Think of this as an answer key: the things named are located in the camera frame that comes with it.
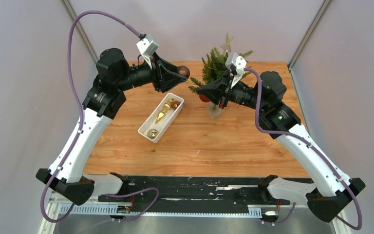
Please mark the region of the red glitter ball ornament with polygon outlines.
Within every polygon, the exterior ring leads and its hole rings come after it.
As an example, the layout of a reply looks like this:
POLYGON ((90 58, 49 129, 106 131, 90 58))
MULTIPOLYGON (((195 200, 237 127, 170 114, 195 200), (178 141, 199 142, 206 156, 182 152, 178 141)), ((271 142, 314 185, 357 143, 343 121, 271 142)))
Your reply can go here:
POLYGON ((199 94, 199 99, 200 99, 202 102, 204 102, 204 103, 208 103, 208 102, 210 102, 210 100, 209 100, 207 97, 205 97, 204 95, 202 95, 202 94, 199 94))

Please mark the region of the dark brown ball ornament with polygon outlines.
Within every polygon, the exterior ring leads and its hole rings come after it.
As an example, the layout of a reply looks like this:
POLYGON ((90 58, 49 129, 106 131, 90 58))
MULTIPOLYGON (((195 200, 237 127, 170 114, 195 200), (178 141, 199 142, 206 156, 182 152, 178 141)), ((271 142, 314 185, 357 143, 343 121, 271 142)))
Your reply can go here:
POLYGON ((177 67, 177 73, 187 79, 190 77, 190 70, 184 65, 177 67))

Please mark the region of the small green christmas tree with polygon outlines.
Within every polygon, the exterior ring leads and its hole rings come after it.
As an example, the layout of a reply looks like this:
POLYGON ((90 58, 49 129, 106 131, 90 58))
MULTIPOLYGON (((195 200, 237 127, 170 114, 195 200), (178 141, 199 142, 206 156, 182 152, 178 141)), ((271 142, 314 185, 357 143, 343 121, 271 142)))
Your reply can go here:
MULTIPOLYGON (((250 50, 245 53, 239 53, 239 55, 243 58, 247 58, 252 53, 253 51, 250 50)), ((216 47, 212 48, 211 51, 206 54, 206 60, 202 57, 202 81, 190 77, 192 85, 188 87, 189 90, 192 93, 199 95, 197 93, 199 87, 209 84, 219 78, 226 70, 225 62, 227 57, 228 52, 220 52, 216 47)), ((211 102, 208 104, 206 111, 211 120, 217 120, 222 114, 222 109, 211 102)))

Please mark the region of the silver star ornament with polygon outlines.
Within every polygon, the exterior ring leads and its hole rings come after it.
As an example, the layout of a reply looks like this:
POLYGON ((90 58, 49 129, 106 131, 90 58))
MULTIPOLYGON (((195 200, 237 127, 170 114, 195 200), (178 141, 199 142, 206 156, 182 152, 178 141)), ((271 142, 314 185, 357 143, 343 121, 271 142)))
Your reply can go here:
POLYGON ((220 45, 220 48, 225 54, 228 54, 231 52, 231 43, 233 40, 234 40, 234 36, 231 37, 229 33, 227 32, 224 42, 222 43, 222 45, 220 45))

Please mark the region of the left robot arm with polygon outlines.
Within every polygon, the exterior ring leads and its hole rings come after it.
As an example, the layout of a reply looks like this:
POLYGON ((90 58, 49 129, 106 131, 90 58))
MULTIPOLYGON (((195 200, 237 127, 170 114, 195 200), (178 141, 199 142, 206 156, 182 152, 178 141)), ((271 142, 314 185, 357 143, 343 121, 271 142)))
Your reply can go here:
POLYGON ((83 174, 97 140, 126 101, 125 91, 150 83, 157 92, 165 93, 190 76, 187 67, 176 66, 157 54, 152 55, 150 62, 129 65, 118 48, 103 51, 96 69, 98 74, 83 100, 83 115, 74 132, 52 165, 36 174, 39 181, 76 206, 95 195, 111 194, 118 202, 129 197, 129 188, 119 174, 83 174))

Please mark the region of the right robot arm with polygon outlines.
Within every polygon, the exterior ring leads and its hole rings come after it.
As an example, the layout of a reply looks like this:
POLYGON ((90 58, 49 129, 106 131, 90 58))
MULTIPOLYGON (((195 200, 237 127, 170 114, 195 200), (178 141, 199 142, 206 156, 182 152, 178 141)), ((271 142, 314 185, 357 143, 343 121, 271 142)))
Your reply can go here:
POLYGON ((354 203, 358 219, 354 229, 362 227, 357 195, 365 183, 360 178, 349 177, 315 143, 301 119, 282 101, 286 86, 277 72, 258 74, 256 85, 249 87, 241 81, 233 83, 230 72, 226 71, 196 91, 220 108, 233 102, 254 109, 256 128, 283 145, 312 180, 301 183, 270 175, 258 191, 262 202, 269 204, 282 199, 304 205, 324 222, 340 219, 340 212, 354 203))

